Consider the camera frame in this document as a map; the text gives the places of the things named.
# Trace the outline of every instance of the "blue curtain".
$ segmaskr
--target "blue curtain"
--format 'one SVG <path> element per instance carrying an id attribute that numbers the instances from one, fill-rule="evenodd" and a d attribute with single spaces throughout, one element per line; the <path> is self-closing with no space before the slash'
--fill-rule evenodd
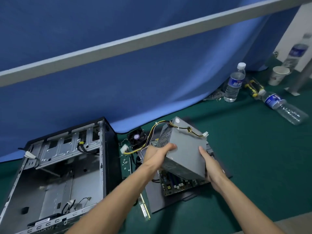
<path id="1" fill-rule="evenodd" d="M 0 0 L 0 70 L 259 1 Z M 297 10 L 0 88 L 0 162 L 23 156 L 9 153 L 31 139 L 101 116 L 125 133 L 202 100 L 238 62 L 262 67 Z"/>

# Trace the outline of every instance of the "green table surface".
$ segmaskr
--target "green table surface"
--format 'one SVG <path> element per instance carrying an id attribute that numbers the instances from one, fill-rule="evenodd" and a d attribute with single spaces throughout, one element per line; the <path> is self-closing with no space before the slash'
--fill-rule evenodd
<path id="1" fill-rule="evenodd" d="M 254 72 L 267 82 L 271 68 L 280 62 L 271 59 L 268 70 Z M 283 88 L 298 73 L 279 86 L 267 86 L 289 103 L 312 115 L 312 80 L 294 97 Z M 312 211 L 312 123 L 294 126 L 260 100 L 240 92 L 234 103 L 199 102 L 186 109 L 150 122 L 149 131 L 159 120 L 175 116 L 189 117 L 200 131 L 208 131 L 207 140 L 232 173 L 232 181 L 273 221 Z M 4 199 L 19 162 L 0 164 L 0 199 Z M 128 176 L 128 169 L 123 169 Z M 143 196 L 149 206 L 145 191 Z M 233 233 L 241 228 L 223 198 L 207 185 L 202 194 L 187 202 L 177 202 L 145 221 L 139 206 L 133 207 L 120 233 Z"/>

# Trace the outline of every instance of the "white wall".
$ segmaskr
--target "white wall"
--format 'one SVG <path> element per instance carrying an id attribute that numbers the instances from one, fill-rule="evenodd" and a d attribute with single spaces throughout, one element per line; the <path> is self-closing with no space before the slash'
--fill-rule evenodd
<path id="1" fill-rule="evenodd" d="M 291 22 L 288 29 L 281 38 L 279 44 L 275 48 L 275 51 L 279 52 L 277 59 L 283 62 L 286 59 L 292 46 L 300 41 L 303 37 L 303 34 L 306 32 L 312 32 L 312 2 L 302 5 L 299 8 L 293 21 Z M 312 46 L 300 59 L 295 69 L 301 72 L 311 58 Z"/>

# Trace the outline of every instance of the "power supply unit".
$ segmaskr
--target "power supply unit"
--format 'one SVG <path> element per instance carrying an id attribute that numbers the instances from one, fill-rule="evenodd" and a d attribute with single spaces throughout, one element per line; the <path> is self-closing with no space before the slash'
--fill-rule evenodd
<path id="1" fill-rule="evenodd" d="M 172 124 L 178 127 L 191 127 L 198 135 L 202 133 L 189 125 L 181 118 L 175 117 Z M 187 129 L 179 129 L 169 124 L 163 126 L 157 147 L 161 148 L 167 143 L 174 143 L 177 149 L 169 151 L 165 157 L 162 168 L 185 180 L 205 179 L 205 160 L 198 147 L 206 147 L 206 137 L 198 137 L 189 133 Z"/>
<path id="2" fill-rule="evenodd" d="M 0 233 L 62 234 L 121 181 L 117 134 L 105 118 L 29 141 Z"/>

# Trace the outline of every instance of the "paper cup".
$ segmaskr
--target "paper cup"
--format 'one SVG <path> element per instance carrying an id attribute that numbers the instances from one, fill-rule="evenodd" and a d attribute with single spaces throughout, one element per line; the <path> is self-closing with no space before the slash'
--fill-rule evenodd
<path id="1" fill-rule="evenodd" d="M 284 66 L 273 67 L 273 71 L 270 76 L 269 85 L 278 85 L 288 75 L 290 70 Z"/>

